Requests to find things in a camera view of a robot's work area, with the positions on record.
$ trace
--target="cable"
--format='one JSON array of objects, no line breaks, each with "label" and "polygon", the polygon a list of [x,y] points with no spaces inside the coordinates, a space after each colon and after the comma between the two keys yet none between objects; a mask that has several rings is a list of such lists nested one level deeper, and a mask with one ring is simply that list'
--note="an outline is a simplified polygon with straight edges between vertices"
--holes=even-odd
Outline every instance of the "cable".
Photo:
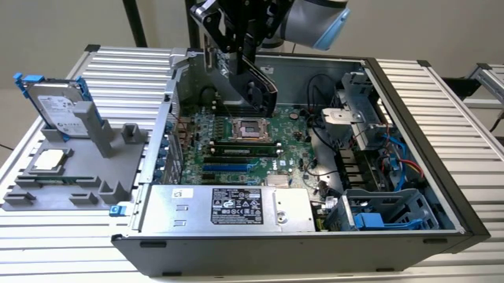
[{"label": "cable", "polygon": [[[402,157],[406,156],[406,145],[400,142],[398,140],[396,140],[396,138],[390,137],[388,134],[384,134],[382,137],[385,137],[390,142],[393,142],[396,145],[398,145],[401,148],[402,148]],[[402,188],[402,185],[405,183],[405,179],[406,179],[406,167],[402,166],[402,169],[401,169],[401,179],[400,179],[400,182],[397,183],[397,186],[396,186],[396,189],[394,189],[394,192],[398,192]]]},{"label": "cable", "polygon": [[498,118],[498,119],[496,120],[496,122],[493,123],[492,128],[489,128],[489,132],[493,132],[493,130],[497,128],[500,122],[501,122],[501,119]]},{"label": "cable", "polygon": [[313,190],[317,190],[317,186],[310,186],[307,183],[306,183],[306,180],[305,180],[305,178],[302,178],[302,182],[303,182],[303,184],[305,184],[305,186],[307,186],[310,189],[313,189]]},{"label": "cable", "polygon": [[406,165],[408,165],[409,168],[412,168],[414,170],[414,172],[417,172],[420,174],[418,169],[413,165],[410,165],[409,163],[406,163]]},{"label": "cable", "polygon": [[405,159],[398,159],[398,161],[413,166],[416,168],[416,171],[420,173],[420,178],[424,178],[424,170],[420,168],[418,164],[416,164],[413,161],[405,160]]},{"label": "cable", "polygon": [[176,119],[176,121],[180,123],[180,125],[182,125],[182,127],[183,127],[183,129],[184,129],[184,131],[187,132],[187,128],[186,128],[186,125],[182,123],[182,121],[180,121],[180,118],[179,117],[176,117],[175,116],[175,114],[174,113],[170,113],[172,116],[174,116],[174,118]]},{"label": "cable", "polygon": [[374,165],[374,169],[377,170],[378,177],[380,177],[380,183],[384,183],[386,190],[390,191],[390,186],[388,184],[385,174],[384,172],[380,171],[380,161],[385,160],[385,158],[388,158],[386,155],[378,156],[378,158],[374,160],[373,165]]},{"label": "cable", "polygon": [[338,151],[335,150],[335,148],[322,139],[321,135],[315,131],[315,127],[314,126],[311,126],[311,130],[313,130],[313,133],[315,134],[315,136],[318,137],[318,139],[321,140],[322,144],[325,144],[326,147],[329,147],[334,153],[338,153]]},{"label": "cable", "polygon": [[366,129],[369,128],[369,124],[365,126],[365,128],[362,129],[362,131],[358,132],[357,136],[353,137],[353,139],[350,140],[349,144],[347,144],[347,148],[350,149],[351,146],[353,146],[353,143],[355,142],[357,140],[357,137],[366,131]]},{"label": "cable", "polygon": [[[330,82],[333,83],[333,88],[334,88],[334,90],[335,90],[335,87],[337,87],[337,82],[334,81],[334,79],[330,77],[330,75],[326,75],[326,74],[315,74],[315,75],[313,75],[311,76],[311,78],[307,80],[307,85],[306,85],[306,104],[307,104],[307,111],[309,112],[311,112],[311,107],[310,107],[310,93],[311,93],[311,89],[310,89],[310,85],[311,85],[311,81],[313,81],[313,79],[314,78],[317,78],[317,77],[319,77],[319,76],[322,76],[322,77],[326,77],[329,80],[330,80]],[[314,98],[314,96],[311,95],[311,97],[313,97],[313,106],[315,106],[315,98]]]},{"label": "cable", "polygon": [[390,127],[389,124],[386,123],[386,141],[385,141],[385,150],[388,150],[388,142],[390,141]]},{"label": "cable", "polygon": [[12,148],[12,147],[9,147],[9,146],[4,146],[3,144],[0,144],[0,147],[3,147],[4,149],[8,149],[9,151],[15,151],[15,149]]},{"label": "cable", "polygon": [[[313,93],[315,92],[319,95],[325,105],[329,106],[330,102],[327,103],[326,97],[322,95],[322,90],[318,88],[317,85],[313,86],[313,89],[315,90],[315,91],[313,91]],[[313,99],[313,103],[315,103],[315,96],[313,95],[313,93],[311,93],[311,99]]]},{"label": "cable", "polygon": [[315,159],[311,159],[311,161],[310,161],[309,164],[306,165],[305,173],[307,173],[307,174],[311,175],[313,177],[321,177],[321,176],[325,176],[325,175],[329,175],[329,174],[333,174],[333,173],[337,173],[337,172],[338,172],[337,170],[333,170],[333,171],[330,171],[330,172],[327,172],[327,173],[323,173],[323,174],[314,174],[314,173],[311,173],[310,171],[307,171],[307,168],[309,168],[309,166],[310,166],[310,164],[313,163],[314,160],[315,160]]}]

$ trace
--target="hard drive label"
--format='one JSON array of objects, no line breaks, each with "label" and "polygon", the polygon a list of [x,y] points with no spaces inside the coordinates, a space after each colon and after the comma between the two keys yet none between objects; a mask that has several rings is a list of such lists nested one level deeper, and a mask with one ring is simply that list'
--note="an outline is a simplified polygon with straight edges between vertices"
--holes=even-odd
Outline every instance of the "hard drive label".
[{"label": "hard drive label", "polygon": [[60,132],[69,136],[87,135],[85,126],[72,112],[72,101],[63,96],[39,96],[37,98]]}]

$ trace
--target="red cable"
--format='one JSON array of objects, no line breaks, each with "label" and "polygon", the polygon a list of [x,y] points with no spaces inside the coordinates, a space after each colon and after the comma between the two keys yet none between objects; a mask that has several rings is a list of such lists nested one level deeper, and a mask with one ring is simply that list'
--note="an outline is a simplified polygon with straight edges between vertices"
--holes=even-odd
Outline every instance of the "red cable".
[{"label": "red cable", "polygon": [[398,161],[404,162],[404,163],[408,163],[409,165],[412,165],[414,168],[418,169],[420,171],[420,178],[424,178],[424,170],[420,168],[418,164],[416,164],[413,161],[410,160],[405,160],[405,159],[398,159]]},{"label": "red cable", "polygon": [[347,148],[351,149],[351,146],[353,146],[353,143],[355,142],[357,140],[357,137],[366,131],[367,129],[367,126],[365,126],[365,128],[362,129],[362,131],[358,132],[357,135],[354,135],[354,137],[351,138],[349,144],[347,144]]}]

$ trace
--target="black cable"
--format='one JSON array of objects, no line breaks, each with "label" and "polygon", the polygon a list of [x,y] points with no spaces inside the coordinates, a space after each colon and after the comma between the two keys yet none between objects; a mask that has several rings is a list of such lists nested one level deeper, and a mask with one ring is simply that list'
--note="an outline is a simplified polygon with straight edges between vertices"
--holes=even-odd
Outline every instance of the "black cable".
[{"label": "black cable", "polygon": [[[310,121],[310,119],[314,119],[315,118],[315,116],[314,115],[311,115],[311,116],[309,116],[309,118],[306,119],[306,127],[309,127],[309,125],[307,125],[307,122]],[[322,137],[321,137],[321,135],[318,134],[318,132],[315,131],[315,126],[314,126],[314,124],[317,124],[315,123],[315,121],[313,121],[313,124],[311,124],[311,130],[313,130],[313,133],[315,134],[315,136],[318,137],[318,139],[321,140],[321,142],[322,142],[322,144],[325,144],[326,145],[326,147],[329,147],[331,150],[333,150],[333,152],[334,153],[338,153],[338,151],[335,150],[335,148],[322,139]]]},{"label": "black cable", "polygon": [[311,126],[311,130],[313,130],[313,133],[315,134],[315,136],[318,137],[318,139],[321,140],[322,144],[325,144],[333,150],[334,153],[338,153],[338,151],[335,150],[335,148],[322,139],[321,135],[315,131],[315,127],[314,126]]},{"label": "black cable", "polygon": [[309,168],[310,164],[313,163],[313,161],[314,161],[314,159],[311,159],[311,161],[309,162],[309,164],[306,165],[306,168],[305,168],[305,173],[307,173],[313,177],[321,177],[321,176],[325,176],[325,175],[329,175],[329,174],[333,174],[333,173],[338,172],[337,170],[333,170],[333,171],[330,171],[327,173],[323,173],[323,174],[314,174],[314,173],[311,173],[310,171],[307,171],[307,168]]},{"label": "black cable", "polygon": [[313,89],[315,90],[315,91],[311,92],[313,104],[315,103],[315,96],[313,95],[313,93],[317,93],[319,95],[319,97],[322,98],[325,105],[329,106],[330,102],[327,103],[326,97],[322,94],[322,90],[315,85],[313,86]]},{"label": "black cable", "polygon": [[498,118],[498,119],[496,120],[496,122],[493,123],[492,128],[489,128],[489,132],[493,132],[493,130],[497,128],[500,122],[501,122],[501,119]]},{"label": "black cable", "polygon": [[310,93],[311,93],[310,85],[311,85],[313,79],[319,77],[319,76],[326,77],[330,80],[334,88],[335,88],[335,84],[337,84],[334,79],[327,74],[315,74],[315,75],[311,76],[311,78],[307,80],[307,85],[306,85],[306,104],[307,104],[309,110],[310,110]]},{"label": "black cable", "polygon": [[8,149],[12,152],[15,151],[15,149],[12,147],[4,146],[3,144],[0,144],[0,147],[3,147],[4,149]]}]

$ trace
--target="robotic arm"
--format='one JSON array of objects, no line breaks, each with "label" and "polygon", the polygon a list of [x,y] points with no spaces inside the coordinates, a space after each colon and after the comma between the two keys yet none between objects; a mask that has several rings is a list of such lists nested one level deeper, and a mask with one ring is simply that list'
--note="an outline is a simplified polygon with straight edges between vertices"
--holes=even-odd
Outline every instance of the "robotic arm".
[{"label": "robotic arm", "polygon": [[[345,24],[347,0],[207,0],[191,8],[204,29],[206,69],[216,69],[248,104],[271,116],[277,87],[254,65],[265,41],[327,50]],[[224,31],[219,29],[223,16]]]}]

